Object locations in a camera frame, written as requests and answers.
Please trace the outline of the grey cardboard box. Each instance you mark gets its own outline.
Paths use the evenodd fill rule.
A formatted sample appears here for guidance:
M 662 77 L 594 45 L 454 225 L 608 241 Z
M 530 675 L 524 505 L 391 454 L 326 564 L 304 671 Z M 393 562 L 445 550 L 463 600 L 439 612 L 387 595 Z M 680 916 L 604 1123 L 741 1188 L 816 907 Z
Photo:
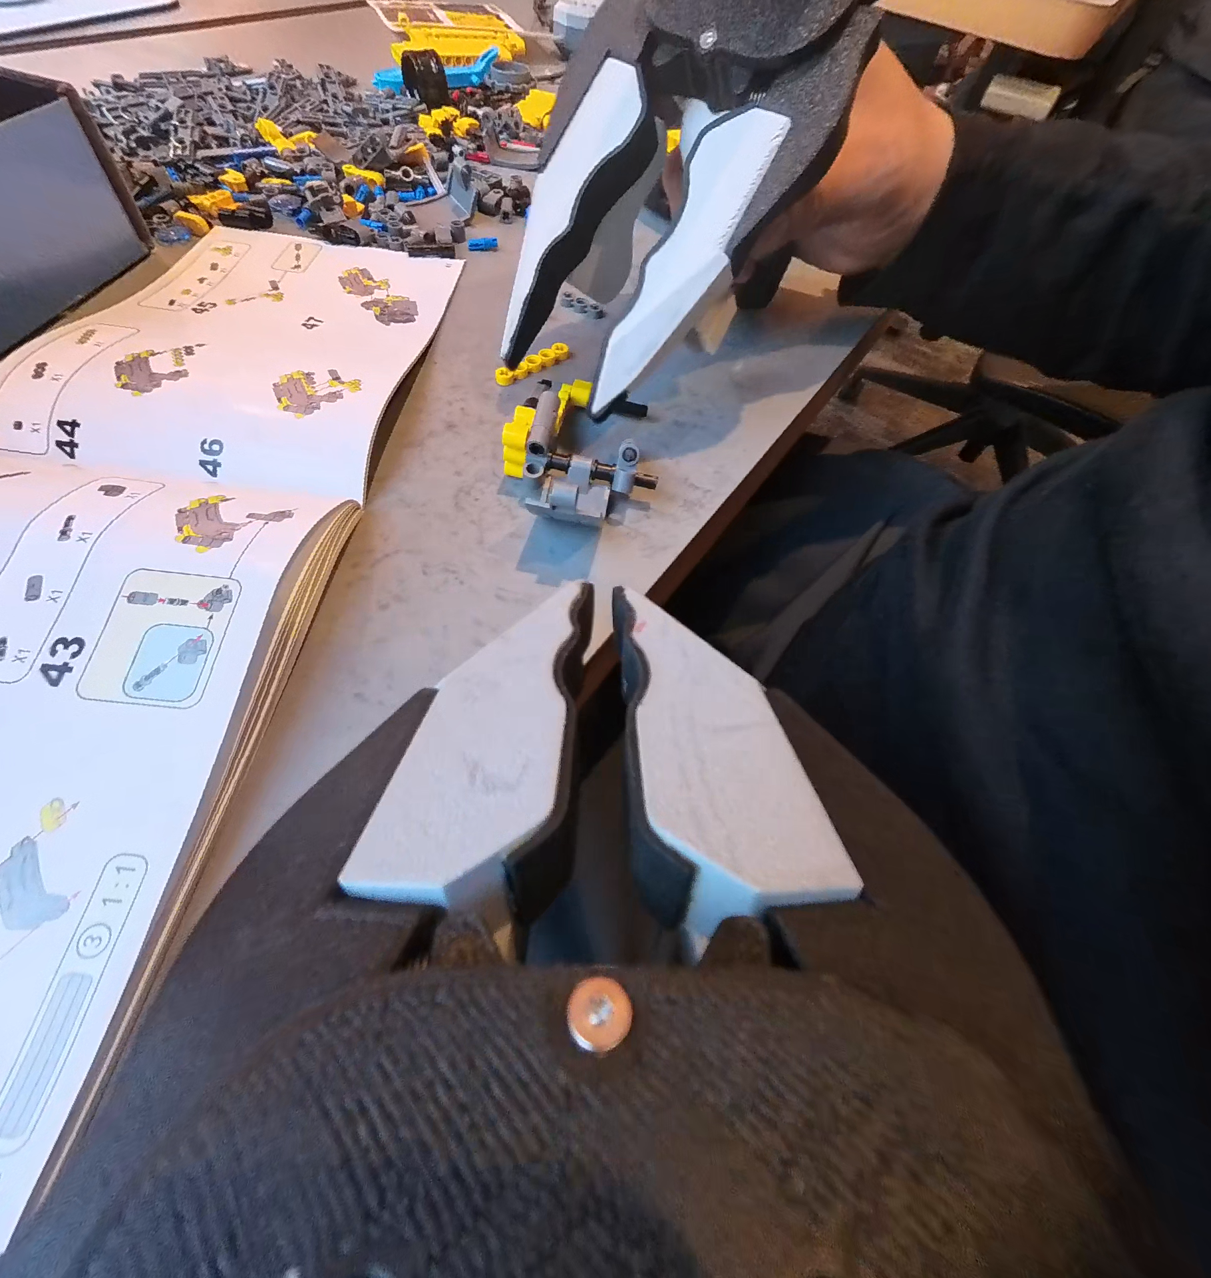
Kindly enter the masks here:
M 80 92 L 0 69 L 0 356 L 152 252 Z

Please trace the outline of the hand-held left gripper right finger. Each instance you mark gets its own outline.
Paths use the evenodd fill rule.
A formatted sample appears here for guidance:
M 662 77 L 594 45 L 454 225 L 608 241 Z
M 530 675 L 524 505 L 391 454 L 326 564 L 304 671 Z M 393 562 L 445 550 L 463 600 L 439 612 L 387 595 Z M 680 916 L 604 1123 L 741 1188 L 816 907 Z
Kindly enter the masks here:
M 617 586 L 631 878 L 684 958 L 729 919 L 851 904 L 864 880 L 765 689 Z

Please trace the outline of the black office chair base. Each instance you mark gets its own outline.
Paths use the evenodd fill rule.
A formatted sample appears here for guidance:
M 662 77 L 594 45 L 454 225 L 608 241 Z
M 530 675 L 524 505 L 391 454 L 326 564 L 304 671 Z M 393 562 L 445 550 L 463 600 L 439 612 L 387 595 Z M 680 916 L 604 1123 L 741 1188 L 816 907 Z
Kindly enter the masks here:
M 905 313 L 889 313 L 838 402 L 882 447 L 991 487 L 1112 436 L 1154 399 L 1052 379 L 1018 359 L 935 337 Z

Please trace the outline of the person's right hand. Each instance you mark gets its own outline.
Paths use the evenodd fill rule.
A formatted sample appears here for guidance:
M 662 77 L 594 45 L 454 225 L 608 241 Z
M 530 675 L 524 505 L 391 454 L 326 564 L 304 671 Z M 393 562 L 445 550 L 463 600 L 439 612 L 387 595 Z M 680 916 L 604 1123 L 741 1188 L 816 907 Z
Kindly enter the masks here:
M 879 45 L 861 75 L 836 158 L 790 209 L 782 243 L 843 278 L 882 270 L 920 230 L 955 145 L 949 110 Z

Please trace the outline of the person's black clothing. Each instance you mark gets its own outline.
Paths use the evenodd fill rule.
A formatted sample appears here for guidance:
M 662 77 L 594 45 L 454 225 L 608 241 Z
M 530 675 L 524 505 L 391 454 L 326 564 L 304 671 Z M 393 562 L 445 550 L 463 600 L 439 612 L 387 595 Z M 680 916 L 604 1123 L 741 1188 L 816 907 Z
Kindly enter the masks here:
M 965 866 L 1211 1276 L 1211 388 L 993 491 L 800 443 L 670 608 Z

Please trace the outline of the grey desk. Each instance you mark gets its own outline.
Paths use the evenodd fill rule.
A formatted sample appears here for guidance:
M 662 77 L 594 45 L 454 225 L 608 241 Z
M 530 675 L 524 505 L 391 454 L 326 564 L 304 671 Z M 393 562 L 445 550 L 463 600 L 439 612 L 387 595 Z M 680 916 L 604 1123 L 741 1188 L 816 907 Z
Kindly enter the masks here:
M 735 319 L 718 352 L 680 346 L 643 384 L 641 436 L 662 478 L 652 510 L 634 505 L 596 539 L 560 523 L 534 530 L 497 472 L 493 374 L 465 374 L 447 345 L 494 351 L 511 256 L 505 243 L 498 263 L 467 267 L 439 337 L 391 399 L 365 512 L 182 899 L 178 941 L 269 825 L 408 693 L 437 682 L 563 580 L 592 580 L 600 591 L 583 685 L 592 696 L 617 662 L 610 586 L 670 601 L 887 326 L 883 313 L 836 306 L 835 276 L 794 263 L 775 303 Z

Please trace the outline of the pile of small building bricks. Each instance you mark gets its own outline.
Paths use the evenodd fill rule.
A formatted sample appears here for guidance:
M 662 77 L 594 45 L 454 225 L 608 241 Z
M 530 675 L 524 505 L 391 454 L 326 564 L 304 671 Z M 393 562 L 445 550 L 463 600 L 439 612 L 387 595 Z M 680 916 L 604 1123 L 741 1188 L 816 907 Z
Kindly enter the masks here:
M 158 246 L 239 228 L 452 259 L 524 221 L 556 92 L 487 49 L 372 84 L 221 55 L 95 79 L 82 102 Z

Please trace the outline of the person's right forearm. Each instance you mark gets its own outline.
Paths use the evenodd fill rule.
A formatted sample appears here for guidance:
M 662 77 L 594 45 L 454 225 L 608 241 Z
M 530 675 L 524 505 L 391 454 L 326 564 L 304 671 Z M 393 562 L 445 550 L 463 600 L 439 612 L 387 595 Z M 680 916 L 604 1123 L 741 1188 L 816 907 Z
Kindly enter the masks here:
M 1211 388 L 1211 137 L 960 116 L 925 223 L 838 299 L 1055 379 Z

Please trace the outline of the small yellow brick piece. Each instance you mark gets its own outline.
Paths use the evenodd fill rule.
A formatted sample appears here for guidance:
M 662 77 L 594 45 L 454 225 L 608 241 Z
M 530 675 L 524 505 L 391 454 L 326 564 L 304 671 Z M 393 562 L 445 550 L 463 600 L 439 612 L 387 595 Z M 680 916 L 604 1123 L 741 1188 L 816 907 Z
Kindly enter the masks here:
M 540 376 L 560 363 L 565 363 L 566 359 L 573 358 L 573 351 L 566 342 L 552 342 L 546 346 L 536 346 L 530 352 L 526 352 L 524 358 L 518 358 L 511 363 L 498 363 L 494 368 L 494 382 L 498 388 L 511 388 L 518 381 L 530 379 L 530 376 Z

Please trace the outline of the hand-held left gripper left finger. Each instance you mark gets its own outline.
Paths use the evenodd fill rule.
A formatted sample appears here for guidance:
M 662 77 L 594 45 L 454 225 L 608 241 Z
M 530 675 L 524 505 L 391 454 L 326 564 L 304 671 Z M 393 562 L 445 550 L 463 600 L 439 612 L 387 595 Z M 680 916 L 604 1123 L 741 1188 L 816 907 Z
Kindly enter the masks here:
M 425 692 L 339 889 L 526 931 L 571 878 L 592 584 L 565 584 Z

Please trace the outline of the black axle with yellow connector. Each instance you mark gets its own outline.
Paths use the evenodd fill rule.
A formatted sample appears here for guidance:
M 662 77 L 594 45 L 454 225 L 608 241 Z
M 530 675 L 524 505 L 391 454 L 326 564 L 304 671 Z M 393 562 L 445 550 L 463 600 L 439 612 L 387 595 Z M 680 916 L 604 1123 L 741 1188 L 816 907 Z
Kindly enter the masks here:
M 576 379 L 576 381 L 563 382 L 559 389 L 559 398 L 556 398 L 554 429 L 559 429 L 563 426 L 570 410 L 588 410 L 592 393 L 594 393 L 592 381 Z M 649 407 L 641 402 L 628 399 L 626 395 L 621 393 L 606 407 L 604 414 L 606 417 L 617 414 L 617 417 L 628 417 L 628 419 L 643 419 L 649 414 Z

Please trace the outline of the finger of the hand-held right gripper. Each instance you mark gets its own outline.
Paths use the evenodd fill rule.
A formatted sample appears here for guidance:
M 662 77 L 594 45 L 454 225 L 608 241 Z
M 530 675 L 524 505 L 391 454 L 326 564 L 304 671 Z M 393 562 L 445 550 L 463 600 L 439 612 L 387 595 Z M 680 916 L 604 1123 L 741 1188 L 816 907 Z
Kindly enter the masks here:
M 788 132 L 790 118 L 762 105 L 682 107 L 682 201 L 604 345 L 590 395 L 596 421 L 727 302 L 734 237 Z
M 571 102 L 533 189 L 513 276 L 501 363 L 518 368 L 606 219 L 658 155 L 658 124 L 641 72 L 608 55 Z

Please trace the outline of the instruction booklet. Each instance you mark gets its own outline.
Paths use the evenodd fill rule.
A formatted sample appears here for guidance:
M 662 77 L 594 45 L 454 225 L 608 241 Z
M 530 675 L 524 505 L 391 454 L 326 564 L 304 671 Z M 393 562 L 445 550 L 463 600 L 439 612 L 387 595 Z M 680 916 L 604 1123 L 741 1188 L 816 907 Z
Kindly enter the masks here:
M 0 1255 L 148 999 L 463 273 L 219 228 L 0 361 Z

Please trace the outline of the grey and yellow brick assembly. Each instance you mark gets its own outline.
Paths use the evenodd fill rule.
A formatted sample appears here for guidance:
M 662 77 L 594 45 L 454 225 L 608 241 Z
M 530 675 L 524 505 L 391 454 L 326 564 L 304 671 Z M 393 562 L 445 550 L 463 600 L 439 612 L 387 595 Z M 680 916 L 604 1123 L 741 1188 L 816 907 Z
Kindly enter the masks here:
M 658 478 L 643 469 L 636 438 L 623 438 L 610 459 L 559 449 L 554 402 L 536 402 L 529 436 L 529 459 L 541 463 L 541 478 L 521 484 L 521 502 L 536 515 L 596 528 L 606 525 L 619 500 L 638 490 L 655 491 Z

